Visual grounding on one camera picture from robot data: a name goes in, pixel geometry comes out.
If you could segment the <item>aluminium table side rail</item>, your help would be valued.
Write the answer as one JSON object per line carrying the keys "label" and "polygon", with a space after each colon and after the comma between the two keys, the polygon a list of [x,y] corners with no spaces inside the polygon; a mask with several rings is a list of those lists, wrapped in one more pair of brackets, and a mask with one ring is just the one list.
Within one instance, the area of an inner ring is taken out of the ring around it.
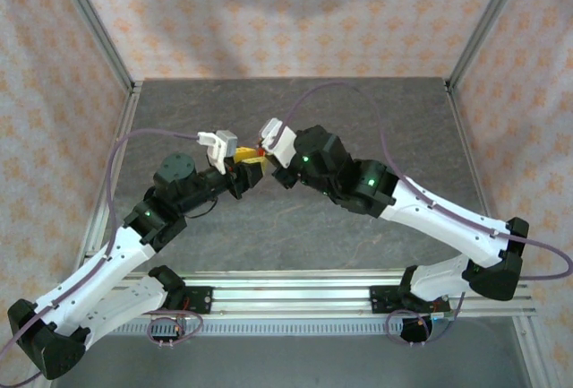
{"label": "aluminium table side rail", "polygon": [[108,177],[106,173],[107,168],[104,168],[105,173],[74,262],[74,269],[80,268],[90,257],[96,254],[100,248],[105,246],[110,213],[107,204],[107,190],[110,190],[111,194],[115,191],[124,158],[126,143],[117,151],[114,151],[114,147],[119,140],[132,131],[133,120],[143,85],[143,81],[139,82],[141,82],[141,87],[129,93],[124,100],[124,107],[115,129],[110,152],[108,153],[108,157],[115,154],[113,167]]}
{"label": "aluminium table side rail", "polygon": [[482,177],[478,172],[476,158],[470,148],[469,134],[461,115],[461,107],[457,103],[456,94],[450,87],[448,80],[443,81],[443,87],[446,105],[454,128],[456,149],[460,152],[460,155],[457,156],[459,161],[456,161],[454,167],[456,175],[461,176],[460,179],[454,181],[456,185],[454,202],[482,215],[499,218],[499,213],[488,200]]}

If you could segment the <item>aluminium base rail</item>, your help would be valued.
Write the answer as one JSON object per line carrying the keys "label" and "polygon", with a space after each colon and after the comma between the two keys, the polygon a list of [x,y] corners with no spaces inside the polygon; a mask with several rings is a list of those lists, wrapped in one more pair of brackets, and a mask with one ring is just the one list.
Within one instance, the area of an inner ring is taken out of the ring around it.
{"label": "aluminium base rail", "polygon": [[370,287],[399,284],[401,270],[195,272],[188,286],[213,288],[211,316],[373,318]]}

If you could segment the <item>aluminium frame post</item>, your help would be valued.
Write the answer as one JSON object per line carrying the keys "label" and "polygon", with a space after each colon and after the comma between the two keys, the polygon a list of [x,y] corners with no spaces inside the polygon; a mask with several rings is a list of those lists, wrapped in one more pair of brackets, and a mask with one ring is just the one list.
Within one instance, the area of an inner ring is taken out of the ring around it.
{"label": "aluminium frame post", "polygon": [[131,73],[128,71],[124,60],[122,59],[114,41],[112,40],[92,1],[72,1],[120,85],[128,93],[132,93],[137,88],[140,88],[141,82],[134,80]]}
{"label": "aluminium frame post", "polygon": [[508,0],[489,0],[485,6],[484,11],[475,25],[475,28],[463,48],[459,59],[449,75],[449,78],[444,81],[448,94],[452,94],[456,87],[461,83],[470,65],[475,60],[479,49],[492,30],[493,25],[500,17],[500,14],[507,2]]}

